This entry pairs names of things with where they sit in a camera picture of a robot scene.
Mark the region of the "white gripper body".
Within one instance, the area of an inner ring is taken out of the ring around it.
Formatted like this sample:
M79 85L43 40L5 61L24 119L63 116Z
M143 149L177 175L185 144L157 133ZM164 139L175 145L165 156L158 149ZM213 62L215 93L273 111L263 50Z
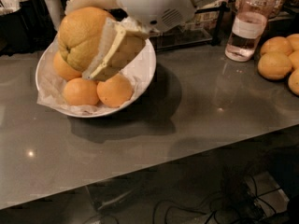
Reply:
M117 3L130 17L160 32L181 25L195 13L191 0L117 0Z

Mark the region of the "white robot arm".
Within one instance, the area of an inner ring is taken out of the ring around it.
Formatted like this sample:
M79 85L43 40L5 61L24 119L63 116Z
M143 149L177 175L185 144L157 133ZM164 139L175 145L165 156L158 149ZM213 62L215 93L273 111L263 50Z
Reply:
M83 76L107 80L129 64L144 48L150 33L166 32L188 21L195 10L214 0L73 0L66 13L73 15L86 7L123 9L128 17L121 22L107 21L100 53L87 67Z

